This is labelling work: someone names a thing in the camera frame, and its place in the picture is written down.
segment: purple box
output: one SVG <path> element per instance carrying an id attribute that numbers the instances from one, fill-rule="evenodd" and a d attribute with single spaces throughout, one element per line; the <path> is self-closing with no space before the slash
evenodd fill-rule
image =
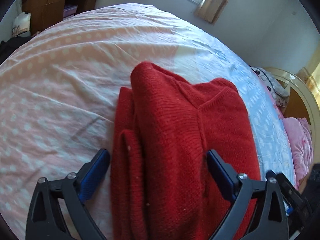
<path id="1" fill-rule="evenodd" d="M 77 5 L 69 5 L 69 6 L 65 6 L 65 8 L 63 9 L 63 18 L 68 17 L 72 14 L 75 14 L 77 12 Z"/>

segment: metal screw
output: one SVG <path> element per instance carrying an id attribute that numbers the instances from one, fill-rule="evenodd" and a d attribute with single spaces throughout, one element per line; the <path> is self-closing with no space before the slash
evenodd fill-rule
<path id="1" fill-rule="evenodd" d="M 74 179 L 76 176 L 77 176 L 77 174 L 76 174 L 75 172 L 72 172 L 72 173 L 69 173 L 69 174 L 67 175 L 67 178 L 68 178 L 68 179 Z"/>
<path id="2" fill-rule="evenodd" d="M 275 178 L 273 178 L 273 177 L 269 178 L 269 181 L 272 184 L 276 184 L 277 183 L 277 180 Z"/>
<path id="3" fill-rule="evenodd" d="M 42 184 L 45 182 L 45 177 L 41 177 L 40 179 L 38 179 L 38 183 Z"/>
<path id="4" fill-rule="evenodd" d="M 245 173 L 239 173 L 238 177 L 239 177 L 239 179 L 247 179 L 248 175 Z"/>

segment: red sweater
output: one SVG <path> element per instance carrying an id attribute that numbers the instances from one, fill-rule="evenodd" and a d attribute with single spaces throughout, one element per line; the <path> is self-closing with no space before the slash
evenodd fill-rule
<path id="1" fill-rule="evenodd" d="M 237 172 L 260 179 L 246 107 L 225 79 L 191 85 L 149 62 L 135 67 L 131 85 L 121 88 L 116 109 L 114 239 L 207 240 L 229 202 L 208 172 L 205 153 L 215 149 Z"/>

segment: curtain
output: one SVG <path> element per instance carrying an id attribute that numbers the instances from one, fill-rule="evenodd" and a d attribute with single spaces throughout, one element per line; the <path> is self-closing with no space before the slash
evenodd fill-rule
<path id="1" fill-rule="evenodd" d="M 228 1 L 229 0 L 203 0 L 195 11 L 195 15 L 209 23 L 215 24 Z"/>
<path id="2" fill-rule="evenodd" d="M 303 67 L 297 76 L 305 82 L 320 108 L 320 43 L 307 66 Z"/>

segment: bed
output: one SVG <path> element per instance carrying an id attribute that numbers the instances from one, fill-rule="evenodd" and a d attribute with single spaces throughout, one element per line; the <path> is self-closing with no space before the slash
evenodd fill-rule
<path id="1" fill-rule="evenodd" d="M 242 97 L 261 178 L 295 184 L 283 124 L 250 67 L 216 38 L 153 6 L 125 4 L 79 14 L 37 35 L 0 66 L 0 213 L 23 240 L 37 180 L 78 171 L 98 149 L 112 152 L 120 87 L 148 60 L 190 83 L 223 77 Z M 109 173 L 87 207 L 112 237 Z M 71 227 L 70 218 L 66 215 Z"/>

